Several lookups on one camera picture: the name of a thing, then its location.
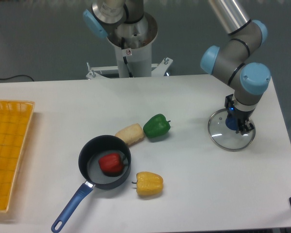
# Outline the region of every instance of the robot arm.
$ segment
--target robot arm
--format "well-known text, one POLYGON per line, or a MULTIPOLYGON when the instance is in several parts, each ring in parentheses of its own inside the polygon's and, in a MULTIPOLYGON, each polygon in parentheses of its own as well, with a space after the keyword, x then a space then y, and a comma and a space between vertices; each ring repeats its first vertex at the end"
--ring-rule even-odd
POLYGON ((209 3, 231 39, 223 48, 210 47, 200 65, 235 90, 225 100, 226 125, 245 134, 254 128, 248 120, 267 89, 271 74, 263 64, 244 62, 265 41, 267 29, 260 21, 252 21, 236 0, 209 3))
POLYGON ((96 36, 107 37, 113 45, 120 78, 151 76, 157 23, 144 12, 143 0, 96 0, 83 19, 96 36))

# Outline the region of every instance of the blue pot handle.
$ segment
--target blue pot handle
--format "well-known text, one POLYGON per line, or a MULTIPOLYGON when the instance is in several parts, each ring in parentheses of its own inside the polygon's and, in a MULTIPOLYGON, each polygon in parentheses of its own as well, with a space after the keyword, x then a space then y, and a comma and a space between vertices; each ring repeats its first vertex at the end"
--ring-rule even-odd
POLYGON ((80 202, 93 190, 92 184, 88 182, 85 183, 81 184, 81 186, 73 195, 73 197, 66 205, 64 210, 60 213, 60 215, 58 216, 58 218, 51 227, 52 232, 58 233, 61 231, 61 229, 64 227, 64 225, 67 223, 68 219, 72 215, 72 213, 76 210, 77 206, 80 204, 80 202))

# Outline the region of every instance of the yellow bell pepper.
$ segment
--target yellow bell pepper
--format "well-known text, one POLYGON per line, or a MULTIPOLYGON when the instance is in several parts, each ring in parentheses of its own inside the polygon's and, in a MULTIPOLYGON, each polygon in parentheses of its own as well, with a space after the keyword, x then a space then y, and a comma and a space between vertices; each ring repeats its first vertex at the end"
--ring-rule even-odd
POLYGON ((142 171, 137 173, 137 194, 148 196, 158 194, 163 190, 163 178, 155 173, 142 171))

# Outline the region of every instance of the toy vegetable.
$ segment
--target toy vegetable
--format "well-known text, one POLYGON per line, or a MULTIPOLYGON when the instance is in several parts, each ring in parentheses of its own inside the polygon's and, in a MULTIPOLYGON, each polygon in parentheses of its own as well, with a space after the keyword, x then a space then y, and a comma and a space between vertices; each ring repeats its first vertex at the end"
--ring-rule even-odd
POLYGON ((163 190, 163 178, 155 173, 142 171, 137 173, 137 194, 148 196, 158 194, 163 190))
POLYGON ((101 171, 107 176, 118 176, 124 169, 122 158, 118 153, 111 153, 98 160, 101 171))
POLYGON ((128 146, 142 141, 145 137, 144 131, 137 123, 120 130, 115 136, 121 138, 128 146))
POLYGON ((145 125, 144 132, 148 138, 158 137, 166 134, 170 130, 170 121, 166 120, 163 114, 153 116, 145 125))

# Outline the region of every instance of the green bell pepper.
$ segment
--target green bell pepper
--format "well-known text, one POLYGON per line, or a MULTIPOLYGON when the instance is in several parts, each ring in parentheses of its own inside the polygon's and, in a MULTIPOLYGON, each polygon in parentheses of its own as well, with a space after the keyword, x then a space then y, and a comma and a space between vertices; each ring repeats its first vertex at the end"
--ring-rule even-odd
POLYGON ((170 121, 166 120, 163 114, 153 116, 145 125, 144 132, 148 138, 158 137, 166 134, 170 130, 170 121))

